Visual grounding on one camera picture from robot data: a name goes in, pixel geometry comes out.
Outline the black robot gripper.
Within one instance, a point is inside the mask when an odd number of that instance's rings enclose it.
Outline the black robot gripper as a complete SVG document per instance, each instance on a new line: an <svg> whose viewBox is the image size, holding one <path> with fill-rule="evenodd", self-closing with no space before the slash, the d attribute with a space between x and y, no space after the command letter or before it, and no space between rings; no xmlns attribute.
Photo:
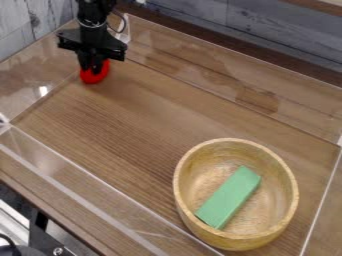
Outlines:
<svg viewBox="0 0 342 256"><path fill-rule="evenodd" d="M115 10L116 0L76 0L78 28L60 29L56 32L58 47L78 52L78 60L83 70L91 68L99 75L104 69L106 58L123 61L127 44L108 32L107 17Z"/></svg>

